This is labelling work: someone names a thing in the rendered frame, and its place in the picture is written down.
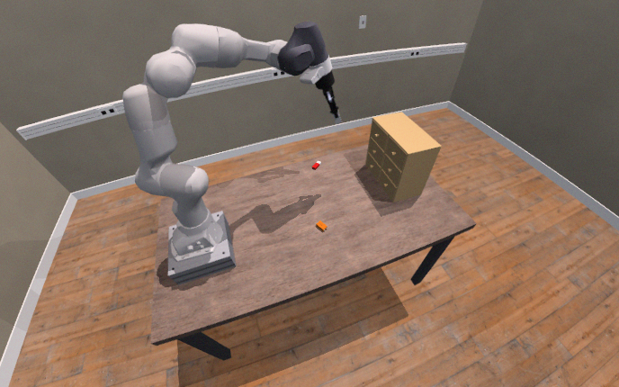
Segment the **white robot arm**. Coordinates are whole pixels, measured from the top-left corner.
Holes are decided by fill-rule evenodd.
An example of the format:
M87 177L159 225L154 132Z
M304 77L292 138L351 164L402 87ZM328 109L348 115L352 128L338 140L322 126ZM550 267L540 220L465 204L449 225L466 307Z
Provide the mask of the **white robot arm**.
M139 149L135 183L144 192L175 200L172 211L178 222L171 250L177 262L213 253L223 230L202 200L208 189L206 172L171 161L177 139L166 102L187 93L197 67L235 68L241 60L266 62L289 75L301 75L300 81L311 85L332 69L315 22L294 26L288 42L267 43L218 26L180 24L172 33L170 49L147 62L143 83L123 92L124 111Z

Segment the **brown wooden drawer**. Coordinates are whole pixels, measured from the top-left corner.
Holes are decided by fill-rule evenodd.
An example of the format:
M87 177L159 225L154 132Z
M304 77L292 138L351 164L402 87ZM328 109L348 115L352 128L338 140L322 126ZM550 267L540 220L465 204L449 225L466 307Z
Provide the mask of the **brown wooden drawer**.
M372 121L371 136L384 151L386 148L388 135L389 134L385 130L383 130L375 121Z
M386 148L386 153L402 171L407 157L407 153L390 136Z
M381 147L374 141L374 139L371 137L370 139L370 145L369 145L369 152L371 154L373 154L372 156L375 158L375 160L379 163L379 165L381 166L382 161L383 161L383 156L384 156L384 151L381 149Z
M390 160L390 158L385 154L382 169L386 172L386 174L390 177L392 182L398 186L399 179L401 176L401 171L398 167Z
M376 177L377 180L379 180L379 176L380 176L380 172L381 172L381 167L378 165L378 163L375 161L375 159L372 157L372 155L368 152L368 156L367 156L367 161L366 161L366 165L369 167L369 169L372 171L373 175Z
M386 191L388 196L393 201L393 198L394 198L394 195L396 193L397 187L394 185L394 183L391 182L391 180L388 178L388 176L385 174L385 172L383 170L381 170L381 176L380 176L379 183L381 184L383 189Z

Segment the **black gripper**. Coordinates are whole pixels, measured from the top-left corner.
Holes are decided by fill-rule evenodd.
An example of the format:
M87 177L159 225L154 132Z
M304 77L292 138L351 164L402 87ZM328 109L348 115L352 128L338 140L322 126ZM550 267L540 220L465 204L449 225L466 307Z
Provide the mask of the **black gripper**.
M330 113L333 114L335 123L338 124L341 122L340 115L338 112L338 107L336 107L336 103L334 100L334 92L332 85L335 83L335 79L332 73L332 70L325 76L323 76L319 81L315 83L317 89L323 89L323 94L326 97L326 100L330 107ZM331 88L331 89L330 89ZM331 98L332 97L332 98Z

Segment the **brown wooden chest of drawers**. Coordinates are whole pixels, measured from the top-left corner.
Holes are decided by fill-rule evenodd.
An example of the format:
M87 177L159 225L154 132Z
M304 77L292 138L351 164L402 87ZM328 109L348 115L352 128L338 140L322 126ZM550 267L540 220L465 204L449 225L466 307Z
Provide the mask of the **brown wooden chest of drawers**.
M381 148L384 151L383 161L385 154L387 154L401 171L398 186L394 184L397 190L392 202L398 202L422 194L442 146L403 112L372 117L373 120L389 134L386 148L390 136L407 153L405 164L401 171L386 153L386 148L385 151ZM376 161L381 170L383 170L383 161L381 166ZM388 176L388 178L390 177Z

